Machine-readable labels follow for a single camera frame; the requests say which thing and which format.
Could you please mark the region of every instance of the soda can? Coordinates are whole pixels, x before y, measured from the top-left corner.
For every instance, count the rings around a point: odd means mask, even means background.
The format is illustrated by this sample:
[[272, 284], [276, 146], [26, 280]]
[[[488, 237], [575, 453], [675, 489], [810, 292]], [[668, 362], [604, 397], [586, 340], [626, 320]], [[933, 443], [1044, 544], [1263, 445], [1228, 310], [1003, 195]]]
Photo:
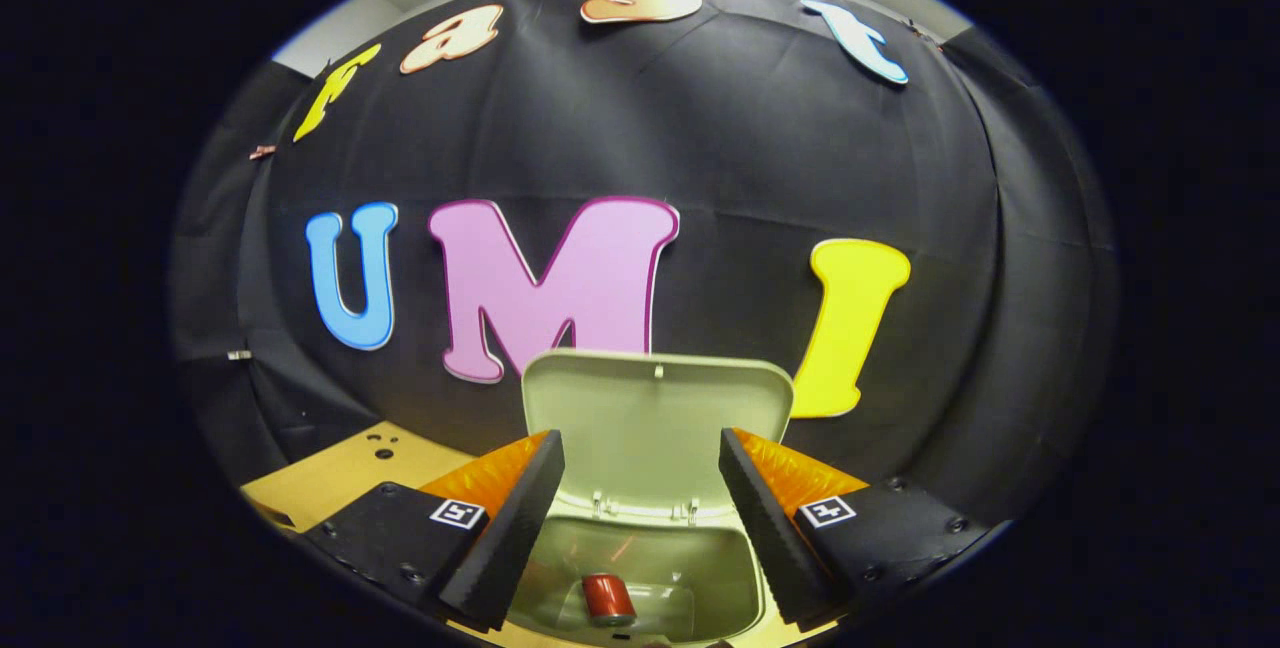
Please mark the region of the soda can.
[[591, 615], [591, 625], [596, 628], [620, 628], [635, 622], [636, 610], [631, 604], [631, 594], [622, 579], [598, 572], [582, 579], [582, 593], [586, 595], [586, 610]]

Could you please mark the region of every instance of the letter m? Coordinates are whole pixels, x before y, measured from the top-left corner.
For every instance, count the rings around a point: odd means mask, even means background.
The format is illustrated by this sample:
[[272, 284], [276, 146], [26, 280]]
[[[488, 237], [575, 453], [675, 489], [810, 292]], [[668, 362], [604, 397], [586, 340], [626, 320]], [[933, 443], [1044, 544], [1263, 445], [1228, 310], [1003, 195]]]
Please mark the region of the letter m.
[[429, 222], [444, 250], [452, 346], [444, 368], [463, 380], [497, 383], [503, 366], [485, 342], [493, 329], [517, 374], [573, 327], [577, 348], [649, 352], [658, 255], [680, 232], [660, 201], [596, 198], [581, 206], [536, 280], [498, 206], [457, 201]]

